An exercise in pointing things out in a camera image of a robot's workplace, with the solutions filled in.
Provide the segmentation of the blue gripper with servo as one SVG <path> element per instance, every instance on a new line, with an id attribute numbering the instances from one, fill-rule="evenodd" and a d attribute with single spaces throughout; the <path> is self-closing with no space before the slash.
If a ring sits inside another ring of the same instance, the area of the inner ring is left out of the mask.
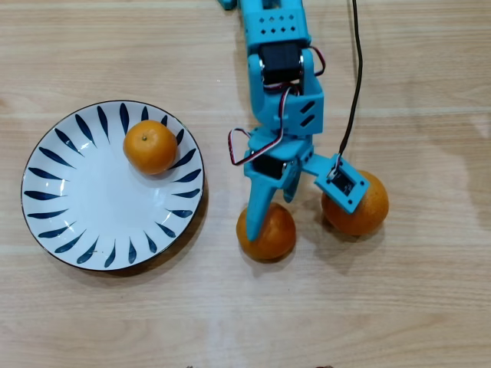
<path id="1" fill-rule="evenodd" d="M 283 189 L 286 202 L 294 199 L 302 174 L 301 160 L 312 147 L 311 136 L 286 134 L 276 146 L 244 165 L 244 174 L 252 184 L 246 211 L 246 235 L 251 242 L 260 234 L 276 190 Z"/>

